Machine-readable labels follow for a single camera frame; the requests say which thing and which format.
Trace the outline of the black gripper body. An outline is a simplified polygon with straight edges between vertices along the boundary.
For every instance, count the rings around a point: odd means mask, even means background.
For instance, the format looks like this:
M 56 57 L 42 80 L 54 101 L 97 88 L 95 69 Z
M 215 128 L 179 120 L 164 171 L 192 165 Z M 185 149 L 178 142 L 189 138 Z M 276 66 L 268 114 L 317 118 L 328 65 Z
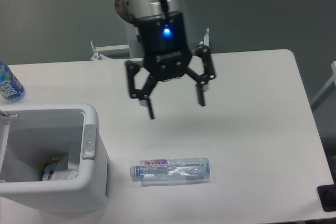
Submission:
M 192 53 L 187 44 L 183 13 L 170 12 L 137 20 L 144 54 L 143 66 L 158 81 L 183 76 Z

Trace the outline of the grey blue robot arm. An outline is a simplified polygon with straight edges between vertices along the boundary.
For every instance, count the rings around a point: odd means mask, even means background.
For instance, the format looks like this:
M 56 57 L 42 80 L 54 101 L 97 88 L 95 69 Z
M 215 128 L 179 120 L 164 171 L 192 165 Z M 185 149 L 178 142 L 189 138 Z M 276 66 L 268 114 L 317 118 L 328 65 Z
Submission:
M 115 0 L 115 11 L 126 23 L 131 59 L 126 61 L 128 93 L 151 108 L 150 95 L 159 82 L 188 75 L 195 81 L 198 102 L 216 72 L 209 35 L 190 49 L 179 0 Z

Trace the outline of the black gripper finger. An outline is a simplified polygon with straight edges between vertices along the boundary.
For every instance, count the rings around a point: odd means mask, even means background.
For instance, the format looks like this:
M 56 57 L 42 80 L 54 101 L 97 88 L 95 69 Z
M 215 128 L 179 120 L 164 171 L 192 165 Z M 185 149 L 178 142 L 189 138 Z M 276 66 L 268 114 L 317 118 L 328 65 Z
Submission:
M 187 67 L 185 73 L 196 82 L 195 87 L 198 103 L 200 106 L 205 106 L 204 92 L 206 91 L 206 86 L 210 80 L 216 78 L 210 47 L 204 44 L 199 45 L 192 50 L 192 55 L 201 58 L 204 72 L 202 74 L 197 74 L 190 67 Z
M 143 61 L 131 61 L 125 62 L 125 70 L 127 74 L 128 92 L 131 99 L 138 99 L 143 106 L 146 106 L 149 111 L 151 120 L 155 119 L 150 95 L 158 83 L 158 77 L 156 72 L 150 72 L 147 80 L 142 89 L 135 88 L 135 76 L 138 72 L 144 68 Z

